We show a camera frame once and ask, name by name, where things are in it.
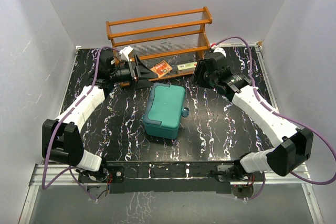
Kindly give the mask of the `green medicine kit box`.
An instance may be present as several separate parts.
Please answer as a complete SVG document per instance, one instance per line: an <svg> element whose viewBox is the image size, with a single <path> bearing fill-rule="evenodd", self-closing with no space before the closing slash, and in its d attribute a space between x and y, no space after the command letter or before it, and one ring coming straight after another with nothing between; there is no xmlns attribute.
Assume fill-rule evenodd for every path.
<svg viewBox="0 0 336 224"><path fill-rule="evenodd" d="M155 83L142 118L146 133L171 140L177 138L181 118L189 115L184 99L184 87Z"/></svg>

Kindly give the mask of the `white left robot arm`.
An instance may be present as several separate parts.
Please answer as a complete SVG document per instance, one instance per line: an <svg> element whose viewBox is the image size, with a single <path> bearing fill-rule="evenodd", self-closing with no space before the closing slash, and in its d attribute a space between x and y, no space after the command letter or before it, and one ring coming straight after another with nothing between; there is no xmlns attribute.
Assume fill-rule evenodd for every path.
<svg viewBox="0 0 336 224"><path fill-rule="evenodd" d="M130 46L121 50L102 47L98 50L95 70L75 101L54 120L42 126L42 155L45 163L55 161L90 171L96 181L108 177L102 157L85 150L81 129L95 109L110 95L116 83L129 83L135 89L152 86L155 73L147 68Z"/></svg>

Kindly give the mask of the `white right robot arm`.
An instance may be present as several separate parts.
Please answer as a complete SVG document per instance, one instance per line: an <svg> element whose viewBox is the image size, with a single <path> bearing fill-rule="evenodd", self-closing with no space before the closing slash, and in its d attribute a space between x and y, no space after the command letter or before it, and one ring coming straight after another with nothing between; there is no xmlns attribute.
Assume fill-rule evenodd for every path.
<svg viewBox="0 0 336 224"><path fill-rule="evenodd" d="M252 81L242 73L232 73L221 52L200 59L192 75L192 83L214 89L244 111L266 134L272 148L250 152L234 161L231 169L240 180L254 172L273 171L286 176L311 156L313 133L274 115L267 101L261 98Z"/></svg>

